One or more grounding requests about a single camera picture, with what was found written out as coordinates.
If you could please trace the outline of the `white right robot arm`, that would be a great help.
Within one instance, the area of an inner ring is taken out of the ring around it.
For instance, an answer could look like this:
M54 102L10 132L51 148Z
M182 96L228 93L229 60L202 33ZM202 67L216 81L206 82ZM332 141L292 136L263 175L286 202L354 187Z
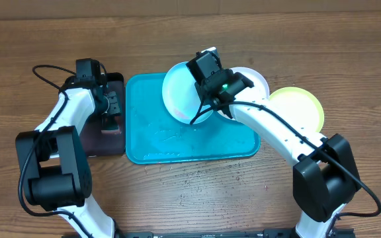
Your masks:
M327 138L299 125L271 104L265 78L253 69L190 73L201 100L251 128L292 167L293 197L302 214L290 236L334 235L343 208L361 188L349 142L339 134Z

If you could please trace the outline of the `teal plastic tray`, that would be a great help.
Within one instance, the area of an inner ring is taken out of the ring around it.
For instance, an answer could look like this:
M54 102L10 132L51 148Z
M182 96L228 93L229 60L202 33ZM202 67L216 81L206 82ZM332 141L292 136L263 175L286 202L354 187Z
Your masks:
M161 94L164 73L139 74L126 84L126 154L140 165L250 157L260 137L217 112L192 126L174 119Z

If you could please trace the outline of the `white plate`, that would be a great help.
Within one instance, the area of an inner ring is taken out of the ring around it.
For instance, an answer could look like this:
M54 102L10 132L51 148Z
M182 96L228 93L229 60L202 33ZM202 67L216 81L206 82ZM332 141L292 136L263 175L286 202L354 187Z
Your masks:
M244 76L252 80L254 87L247 87L235 96L234 101L213 106L213 109L215 111L221 111L221 113L229 119L239 120L239 116L237 115L238 108L242 108L243 110L262 110L264 108L263 103L268 99L268 85L265 78L254 69L248 67L234 67L231 68L231 70L234 73L242 73Z

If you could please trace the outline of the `pink green sponge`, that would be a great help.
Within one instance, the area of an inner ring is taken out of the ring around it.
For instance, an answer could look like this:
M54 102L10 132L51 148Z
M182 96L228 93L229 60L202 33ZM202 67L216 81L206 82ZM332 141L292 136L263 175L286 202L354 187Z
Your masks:
M101 132L103 134L121 134L120 116L105 116L103 118Z

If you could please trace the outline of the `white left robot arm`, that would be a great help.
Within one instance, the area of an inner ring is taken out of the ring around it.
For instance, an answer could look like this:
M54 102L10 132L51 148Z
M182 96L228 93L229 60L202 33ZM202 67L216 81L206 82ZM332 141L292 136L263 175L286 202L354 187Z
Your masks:
M115 219L92 196L92 176L80 134L89 120L121 116L115 87L121 73L99 61L79 59L58 90L58 102L43 123L15 139L20 176L17 194L34 217L60 216L80 237L123 237Z

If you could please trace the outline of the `yellow plate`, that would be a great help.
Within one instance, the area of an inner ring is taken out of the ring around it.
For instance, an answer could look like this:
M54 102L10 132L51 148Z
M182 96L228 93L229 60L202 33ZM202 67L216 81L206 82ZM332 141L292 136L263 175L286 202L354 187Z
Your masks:
M271 93L269 99L301 127L321 132L324 123L323 107L309 91L299 87L284 87Z

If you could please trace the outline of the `light blue plate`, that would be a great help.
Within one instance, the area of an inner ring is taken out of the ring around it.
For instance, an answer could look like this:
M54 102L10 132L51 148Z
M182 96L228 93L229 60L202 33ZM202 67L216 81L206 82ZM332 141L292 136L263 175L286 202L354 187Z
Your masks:
M161 92L170 115L179 122L190 124L198 112L200 98L194 85L196 80L186 64L186 61L178 63L167 72Z

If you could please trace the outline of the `black tray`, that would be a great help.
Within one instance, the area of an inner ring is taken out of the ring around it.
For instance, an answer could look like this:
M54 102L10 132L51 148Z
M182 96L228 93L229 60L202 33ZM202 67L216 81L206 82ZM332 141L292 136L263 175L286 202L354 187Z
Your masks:
M121 73L108 73L108 82L122 83L121 103L121 134L103 134L101 132L102 122L107 114L102 114L96 118L90 118L86 121L81 133L80 140L85 153L90 156L122 155L125 152L126 128L125 128L125 87L124 77Z

